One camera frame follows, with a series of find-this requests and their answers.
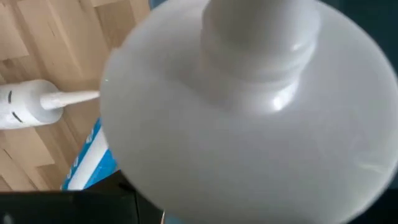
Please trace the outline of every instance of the floor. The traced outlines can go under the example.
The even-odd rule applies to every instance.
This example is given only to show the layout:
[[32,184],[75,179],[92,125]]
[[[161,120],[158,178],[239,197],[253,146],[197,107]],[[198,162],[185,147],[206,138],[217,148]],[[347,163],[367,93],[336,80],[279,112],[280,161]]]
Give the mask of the floor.
[[[111,49],[148,13],[148,0],[0,0],[0,84],[96,90]],[[0,191],[58,190],[99,115],[91,101],[53,125],[0,131]]]

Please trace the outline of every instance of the white ceramic object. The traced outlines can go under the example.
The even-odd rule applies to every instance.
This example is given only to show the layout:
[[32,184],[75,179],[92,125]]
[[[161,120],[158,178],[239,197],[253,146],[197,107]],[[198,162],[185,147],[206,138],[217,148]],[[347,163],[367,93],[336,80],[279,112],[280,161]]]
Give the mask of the white ceramic object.
[[267,16],[265,1],[229,2],[213,0],[205,25],[207,0],[163,3],[112,53],[101,116],[120,168],[188,224],[347,222],[394,175],[392,67],[323,3],[270,0],[284,10]]

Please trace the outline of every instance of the blue and white striped object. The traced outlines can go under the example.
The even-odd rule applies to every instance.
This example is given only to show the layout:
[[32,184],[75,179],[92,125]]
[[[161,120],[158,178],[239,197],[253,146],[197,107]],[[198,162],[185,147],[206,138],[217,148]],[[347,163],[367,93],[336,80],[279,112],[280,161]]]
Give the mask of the blue and white striped object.
[[101,127],[101,119],[98,118],[61,189],[86,189],[113,174],[116,167],[117,163],[113,159]]

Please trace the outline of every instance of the lamp neck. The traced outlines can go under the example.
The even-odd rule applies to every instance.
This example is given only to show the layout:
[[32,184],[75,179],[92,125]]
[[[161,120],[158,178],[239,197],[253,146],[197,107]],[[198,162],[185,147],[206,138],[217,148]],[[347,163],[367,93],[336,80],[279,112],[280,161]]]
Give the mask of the lamp neck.
[[313,0],[211,0],[203,13],[201,73],[222,80],[214,88],[228,98],[274,95],[297,86],[316,49],[319,28]]

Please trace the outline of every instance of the white lamp shade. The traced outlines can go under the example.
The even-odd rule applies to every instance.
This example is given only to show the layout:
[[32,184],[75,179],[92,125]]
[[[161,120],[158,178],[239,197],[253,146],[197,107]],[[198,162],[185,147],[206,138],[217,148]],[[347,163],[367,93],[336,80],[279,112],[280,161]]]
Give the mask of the white lamp shade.
[[343,223],[359,215],[398,161],[398,88],[380,48],[317,2],[317,49],[293,96],[267,98],[273,109],[261,113],[235,111],[192,82],[205,75],[207,3],[163,3],[109,58],[101,116],[123,173],[188,224]]

